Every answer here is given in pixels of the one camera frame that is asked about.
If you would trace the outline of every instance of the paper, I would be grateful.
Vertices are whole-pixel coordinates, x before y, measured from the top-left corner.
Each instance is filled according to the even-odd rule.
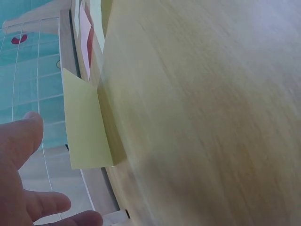
[[[75,15],[73,21],[77,37],[79,37],[79,4],[79,0],[75,0]]]
[[[104,34],[102,23],[102,9],[100,0],[90,0],[90,15],[94,23],[94,32],[97,37],[99,46],[103,52],[104,48]]]
[[[89,19],[85,13],[85,9],[80,5],[79,10],[79,20],[80,20],[80,33],[81,33],[81,43],[80,48],[83,55],[83,60],[87,72],[88,79],[90,79],[90,63],[89,63],[89,54],[88,54],[88,38],[92,25],[89,22]]]
[[[72,169],[113,166],[97,90],[63,68],[63,91]]]

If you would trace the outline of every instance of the red heart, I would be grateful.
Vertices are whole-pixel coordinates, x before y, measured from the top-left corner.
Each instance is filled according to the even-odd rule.
[[[14,37],[11,40],[11,43],[15,44],[15,45],[18,45],[19,43],[25,42],[26,40],[27,40],[27,34],[24,34],[24,35],[22,35],[21,41],[18,38]]]

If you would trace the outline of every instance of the glass pane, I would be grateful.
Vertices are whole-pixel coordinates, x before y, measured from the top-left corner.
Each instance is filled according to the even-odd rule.
[[[40,43],[39,57],[46,57],[55,54],[60,54],[60,47],[58,41]]]
[[[38,112],[38,102],[14,106],[14,121],[22,119],[27,112]]]
[[[15,81],[28,81],[37,78],[38,60],[17,63]]]
[[[16,64],[18,49],[0,52],[0,66]]]
[[[40,192],[51,190],[42,150],[31,156],[19,173],[26,189]]]
[[[20,43],[20,47],[37,45],[39,43],[39,30],[40,21],[25,23],[22,32],[23,42]]]
[[[65,144],[67,144],[67,134],[64,122],[44,126],[44,149],[58,147]]]
[[[14,105],[38,100],[37,80],[16,82],[14,87]]]
[[[63,96],[40,101],[40,114],[45,124],[65,120]]]
[[[39,58],[39,76],[60,73],[61,69],[57,67],[60,55]]]
[[[2,51],[18,48],[21,39],[22,25],[12,26],[7,29],[2,45]]]
[[[38,57],[38,45],[20,47],[18,53],[18,63]]]
[[[39,78],[39,98],[47,98],[63,94],[61,74]]]
[[[42,20],[40,43],[58,40],[58,19]]]
[[[6,109],[13,104],[13,85],[0,85],[0,109]]]
[[[71,169],[69,153],[46,158],[50,183],[54,190],[62,187],[79,186],[83,183],[79,169]]]
[[[0,85],[13,86],[16,65],[0,67]]]
[[[13,109],[12,107],[0,110],[0,124],[9,123],[12,121]]]
[[[53,148],[45,148],[44,147],[44,153],[45,157],[55,157],[56,155],[61,155],[61,154],[69,154],[69,150],[66,148],[65,145],[53,147]]]

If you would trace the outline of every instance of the tiled wall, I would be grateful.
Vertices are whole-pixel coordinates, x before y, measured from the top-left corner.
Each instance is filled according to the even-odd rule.
[[[22,32],[26,27],[41,30],[44,21],[20,25],[20,32],[0,30],[0,123],[22,119],[28,111],[39,112],[44,120],[44,138],[39,150],[19,170],[23,186],[32,191],[58,191],[68,195],[70,211],[43,218],[45,224],[69,217],[92,204],[80,170],[72,170],[66,148],[65,115],[59,37],[56,34]],[[13,37],[28,35],[14,45]]]
[[[0,123],[21,119],[28,111],[39,112],[45,123],[45,148],[67,143],[63,110],[63,86],[58,34],[26,32],[58,24],[48,19],[20,24],[0,31]],[[12,44],[12,38],[27,40]]]

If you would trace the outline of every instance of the wooden table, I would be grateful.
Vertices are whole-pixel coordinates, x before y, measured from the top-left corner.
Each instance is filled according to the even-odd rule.
[[[114,1],[91,83],[133,223],[300,225],[300,12],[293,0]]]

